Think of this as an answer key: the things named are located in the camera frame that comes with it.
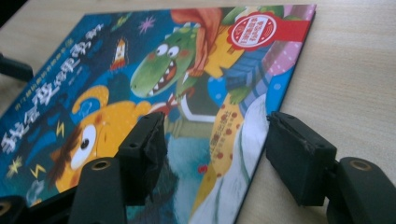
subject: children's book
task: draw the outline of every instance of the children's book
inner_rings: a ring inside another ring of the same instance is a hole
[[[233,223],[315,5],[85,15],[0,120],[0,196],[29,206],[162,111],[168,153],[136,223]]]

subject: dinosaur eye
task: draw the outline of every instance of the dinosaur eye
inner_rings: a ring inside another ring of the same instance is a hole
[[[90,156],[96,139],[95,127],[93,125],[87,126],[82,131],[81,139],[82,139],[81,145],[77,149],[77,152],[74,154],[72,161],[70,162],[70,166],[72,167],[73,170],[76,170],[77,168],[82,166],[85,160],[87,160],[88,157]]]
[[[168,50],[169,57],[176,57],[178,54],[178,46],[174,46]]]
[[[168,45],[167,44],[161,44],[158,48],[157,51],[155,52],[158,56],[164,55],[168,51]]]

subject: book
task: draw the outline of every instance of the book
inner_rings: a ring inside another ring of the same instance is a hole
[[[0,119],[0,196],[29,206],[165,114],[168,153],[131,222],[233,223],[315,5],[85,15]]]

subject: table surface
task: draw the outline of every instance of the table surface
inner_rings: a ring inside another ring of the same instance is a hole
[[[376,163],[396,185],[396,1],[284,0],[317,15],[281,111],[338,149]],[[0,30],[0,51],[36,72],[85,13],[169,7],[277,5],[238,0],[29,0]],[[25,83],[0,75],[0,114]],[[237,223],[326,223],[325,206],[299,207],[263,156]]]

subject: dinosaur mouth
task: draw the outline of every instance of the dinosaur mouth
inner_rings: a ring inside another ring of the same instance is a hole
[[[154,88],[148,93],[148,96],[154,95],[156,92],[160,91],[164,86],[166,86],[172,78],[175,76],[177,67],[175,61],[171,61],[169,66],[166,68],[164,74],[161,76],[158,83],[155,84]]]

